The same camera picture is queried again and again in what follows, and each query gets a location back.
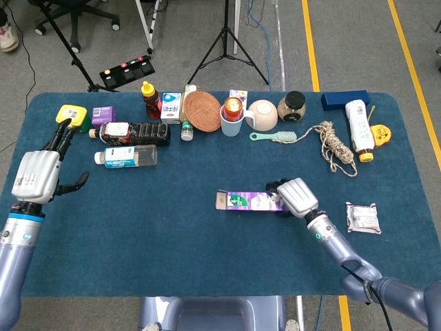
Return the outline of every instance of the tripod stand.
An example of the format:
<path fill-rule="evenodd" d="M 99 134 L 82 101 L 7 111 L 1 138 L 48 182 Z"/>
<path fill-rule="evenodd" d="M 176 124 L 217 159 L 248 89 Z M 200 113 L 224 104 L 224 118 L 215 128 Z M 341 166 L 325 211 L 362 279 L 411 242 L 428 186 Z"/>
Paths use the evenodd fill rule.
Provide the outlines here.
<path fill-rule="evenodd" d="M 227 41 L 228 41 L 228 35 L 229 34 L 232 36 L 233 40 L 238 44 L 238 46 L 242 50 L 243 54 L 245 54 L 245 56 L 248 58 L 248 61 L 243 60 L 243 59 L 239 59 L 237 57 L 233 57 L 232 55 L 229 55 L 227 53 L 227 47 L 228 47 L 227 46 Z M 222 47 L 223 47 L 222 55 L 216 57 L 215 59 L 212 59 L 211 61 L 208 61 L 207 63 L 204 63 L 205 60 L 208 58 L 209 54 L 212 52 L 214 46 L 217 44 L 217 42 L 218 42 L 218 40 L 220 38 L 222 38 Z M 265 83 L 267 85 L 269 85 L 268 80 L 265 78 L 265 76 L 259 70 L 259 68 L 256 66 L 256 64 L 254 63 L 252 58 L 248 55 L 247 51 L 244 49 L 242 44 L 239 42 L 239 40 L 233 34 L 232 29 L 230 29 L 229 26 L 228 26 L 228 0 L 225 0 L 225 16 L 224 16 L 223 28 L 220 30 L 220 33 L 218 34 L 218 36 L 214 40 L 212 46 L 209 48 L 207 54 L 205 54 L 204 58 L 202 59 L 201 63 L 199 64 L 199 66 L 194 71 L 194 73 L 193 73 L 192 77 L 189 79 L 188 83 L 190 84 L 192 82 L 194 76 L 196 76 L 196 74 L 198 73 L 199 69 L 203 69 L 206 66 L 208 66 L 209 64 L 211 64 L 211 63 L 213 63 L 215 61 L 220 61 L 221 59 L 224 59 L 224 58 L 230 59 L 230 60 L 237 60 L 237 61 L 246 63 L 247 65 L 249 65 L 251 67 L 254 67 L 257 70 L 257 72 L 259 73 L 259 75 L 262 77 L 262 79 L 265 81 Z"/>
<path fill-rule="evenodd" d="M 48 19 L 50 25 L 54 28 L 54 31 L 56 32 L 56 34 L 60 38 L 61 42 L 66 47 L 66 50 L 68 50 L 70 56 L 72 57 L 72 65 L 73 66 L 77 66 L 78 69 L 83 74 L 85 80 L 88 81 L 88 83 L 89 83 L 88 92 L 98 92 L 99 90 L 105 90 L 105 91 L 108 91 L 108 92 L 118 92 L 116 90 L 112 90 L 111 88 L 106 88 L 104 86 L 101 86 L 99 84 L 95 84 L 94 83 L 92 78 L 90 78 L 87 70 L 84 68 L 83 64 L 81 63 L 80 59 L 77 57 L 77 55 L 71 49 L 70 44 L 68 43 L 68 41 L 64 37 L 63 33 L 60 31 L 58 25 L 55 23 L 54 19 L 50 16 L 50 12 L 44 6 L 43 0 L 36 0 L 35 2 L 39 5 L 39 7 L 40 7 L 41 11 L 43 12 L 44 16 L 46 16 L 46 18 Z"/>

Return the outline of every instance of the twine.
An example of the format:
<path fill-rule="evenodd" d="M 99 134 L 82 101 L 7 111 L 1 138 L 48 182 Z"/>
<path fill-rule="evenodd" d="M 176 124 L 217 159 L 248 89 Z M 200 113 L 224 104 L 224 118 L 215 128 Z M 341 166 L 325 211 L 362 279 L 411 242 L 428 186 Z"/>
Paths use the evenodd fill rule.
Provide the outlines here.
<path fill-rule="evenodd" d="M 328 121 L 323 121 L 318 126 L 312 126 L 306 131 L 306 133 L 298 138 L 295 141 L 280 141 L 277 139 L 271 139 L 272 141 L 276 141 L 278 143 L 296 143 L 301 139 L 305 138 L 312 130 L 315 130 L 320 135 L 320 141 L 322 142 L 322 156 L 329 163 L 329 167 L 332 172 L 336 172 L 337 169 L 342 170 L 342 172 L 349 176 L 355 177 L 357 175 L 357 167 L 356 163 L 353 160 L 352 151 L 342 143 L 342 141 L 336 136 L 336 131 L 333 128 L 333 123 Z M 343 164 L 351 165 L 353 169 L 353 174 L 349 174 L 341 167 L 334 162 L 334 155 L 342 161 Z"/>

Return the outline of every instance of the orange can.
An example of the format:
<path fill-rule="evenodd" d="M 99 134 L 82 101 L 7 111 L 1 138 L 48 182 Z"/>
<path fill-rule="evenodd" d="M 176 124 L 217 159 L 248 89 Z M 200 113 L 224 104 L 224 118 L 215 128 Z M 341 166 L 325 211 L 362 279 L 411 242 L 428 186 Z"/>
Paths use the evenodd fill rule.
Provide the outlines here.
<path fill-rule="evenodd" d="M 243 117 L 242 101 L 236 97 L 225 100 L 223 118 L 230 122 L 240 121 Z"/>

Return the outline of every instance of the glass jar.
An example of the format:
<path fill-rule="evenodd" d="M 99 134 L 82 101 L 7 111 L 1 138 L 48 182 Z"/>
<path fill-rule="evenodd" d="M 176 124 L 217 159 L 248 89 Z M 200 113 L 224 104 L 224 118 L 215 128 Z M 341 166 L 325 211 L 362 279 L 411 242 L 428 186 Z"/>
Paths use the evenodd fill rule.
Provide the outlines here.
<path fill-rule="evenodd" d="M 285 122 L 297 122 L 302 119 L 306 112 L 306 98 L 299 91 L 291 91 L 280 100 L 277 113 Z"/>

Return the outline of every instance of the white spray bottle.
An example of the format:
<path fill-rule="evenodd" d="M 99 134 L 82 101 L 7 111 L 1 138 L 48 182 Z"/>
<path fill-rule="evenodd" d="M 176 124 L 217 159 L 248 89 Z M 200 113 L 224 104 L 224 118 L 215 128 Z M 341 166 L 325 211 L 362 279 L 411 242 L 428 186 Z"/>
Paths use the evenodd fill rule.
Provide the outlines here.
<path fill-rule="evenodd" d="M 352 147 L 360 162 L 370 162 L 373 160 L 375 142 L 367 121 L 366 105 L 362 100 L 353 100 L 346 104 L 345 109 L 351 127 Z"/>

